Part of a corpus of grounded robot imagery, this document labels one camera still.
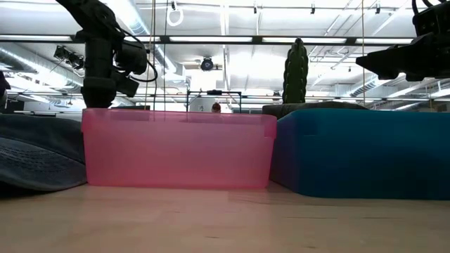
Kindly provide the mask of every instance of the table surface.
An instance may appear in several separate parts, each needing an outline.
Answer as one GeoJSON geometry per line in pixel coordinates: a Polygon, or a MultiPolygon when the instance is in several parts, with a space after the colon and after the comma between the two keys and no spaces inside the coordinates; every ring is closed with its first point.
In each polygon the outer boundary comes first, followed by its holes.
{"type": "Polygon", "coordinates": [[[80,186],[0,200],[2,252],[449,252],[450,202],[80,186]]]}

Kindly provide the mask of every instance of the gray fabric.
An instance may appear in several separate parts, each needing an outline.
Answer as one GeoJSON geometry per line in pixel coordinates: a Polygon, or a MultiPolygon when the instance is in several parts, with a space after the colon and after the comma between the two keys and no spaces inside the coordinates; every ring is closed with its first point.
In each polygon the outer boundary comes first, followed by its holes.
{"type": "Polygon", "coordinates": [[[81,124],[68,119],[0,115],[0,181],[42,191],[86,183],[81,124]]]}
{"type": "Polygon", "coordinates": [[[341,103],[341,102],[320,102],[320,103],[298,103],[298,104],[284,104],[284,105],[265,105],[262,108],[262,114],[272,115],[277,119],[281,119],[286,115],[290,114],[296,110],[304,109],[357,109],[357,110],[368,110],[362,105],[356,105],[352,103],[341,103]]]}

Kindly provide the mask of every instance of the cactus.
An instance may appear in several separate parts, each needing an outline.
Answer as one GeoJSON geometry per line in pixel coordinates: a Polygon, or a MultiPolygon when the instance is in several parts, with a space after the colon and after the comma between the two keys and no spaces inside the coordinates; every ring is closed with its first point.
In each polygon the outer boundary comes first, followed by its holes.
{"type": "Polygon", "coordinates": [[[300,38],[288,51],[283,82],[283,103],[304,103],[308,77],[307,50],[300,38]]]}

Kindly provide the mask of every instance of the blue plastic bin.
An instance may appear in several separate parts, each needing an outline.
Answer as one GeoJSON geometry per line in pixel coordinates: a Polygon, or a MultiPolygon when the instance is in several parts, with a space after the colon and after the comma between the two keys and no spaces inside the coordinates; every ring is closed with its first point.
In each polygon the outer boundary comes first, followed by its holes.
{"type": "Polygon", "coordinates": [[[297,193],[450,200],[450,114],[298,110],[277,132],[271,180],[297,193]]]}

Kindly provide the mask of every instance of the pink plastic bin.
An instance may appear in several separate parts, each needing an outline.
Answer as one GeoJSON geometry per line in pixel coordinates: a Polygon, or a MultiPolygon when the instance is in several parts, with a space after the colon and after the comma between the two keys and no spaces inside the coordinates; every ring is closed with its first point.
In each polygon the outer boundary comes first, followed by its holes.
{"type": "Polygon", "coordinates": [[[87,109],[82,129],[94,186],[264,188],[276,118],[87,109]]]}

